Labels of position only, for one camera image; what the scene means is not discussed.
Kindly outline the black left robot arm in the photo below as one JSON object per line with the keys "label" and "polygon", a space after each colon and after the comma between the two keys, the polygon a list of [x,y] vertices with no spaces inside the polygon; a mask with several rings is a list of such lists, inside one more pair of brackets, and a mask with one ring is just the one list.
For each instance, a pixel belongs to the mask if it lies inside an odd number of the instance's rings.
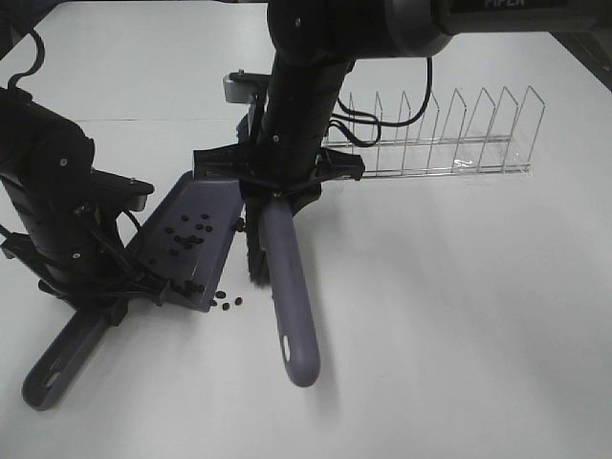
{"label": "black left robot arm", "polygon": [[117,219],[143,210],[150,183],[95,169],[95,143],[73,121],[20,90],[1,92],[1,184],[24,233],[2,250],[39,278],[42,290],[118,324],[132,298],[163,304],[167,278],[127,248]]}

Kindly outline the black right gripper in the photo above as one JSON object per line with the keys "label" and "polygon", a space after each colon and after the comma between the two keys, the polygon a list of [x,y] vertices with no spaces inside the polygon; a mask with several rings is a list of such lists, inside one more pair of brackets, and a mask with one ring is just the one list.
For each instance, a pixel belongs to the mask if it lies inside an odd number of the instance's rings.
{"label": "black right gripper", "polygon": [[319,199],[322,183],[337,178],[358,181],[364,171],[361,156],[321,146],[304,152],[236,142],[193,152],[194,177],[236,179],[250,218],[258,216],[274,198],[286,199],[291,213],[297,214]]}

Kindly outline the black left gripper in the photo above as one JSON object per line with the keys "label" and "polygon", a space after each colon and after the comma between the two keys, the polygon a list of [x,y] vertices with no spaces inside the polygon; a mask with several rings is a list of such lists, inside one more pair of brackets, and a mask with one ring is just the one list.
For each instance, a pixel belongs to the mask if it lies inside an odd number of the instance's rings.
{"label": "black left gripper", "polygon": [[122,321],[133,298],[165,302],[170,281],[139,259],[143,235],[129,245],[120,239],[118,217],[136,211],[97,200],[91,172],[84,184],[60,185],[42,197],[7,178],[1,183],[26,229],[2,229],[1,251],[32,271],[43,292],[76,310],[100,313],[111,325]]}

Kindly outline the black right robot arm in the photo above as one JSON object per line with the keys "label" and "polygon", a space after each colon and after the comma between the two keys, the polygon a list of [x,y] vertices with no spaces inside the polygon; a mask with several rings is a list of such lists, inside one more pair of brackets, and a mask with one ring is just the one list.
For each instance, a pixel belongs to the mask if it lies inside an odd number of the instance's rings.
{"label": "black right robot arm", "polygon": [[245,198],[311,203],[324,182],[359,179],[360,158],[322,146],[346,75],[360,59],[431,59],[461,33],[594,33],[607,1],[272,1],[268,75],[233,73],[252,89],[244,142],[194,153],[196,178],[237,180]]}

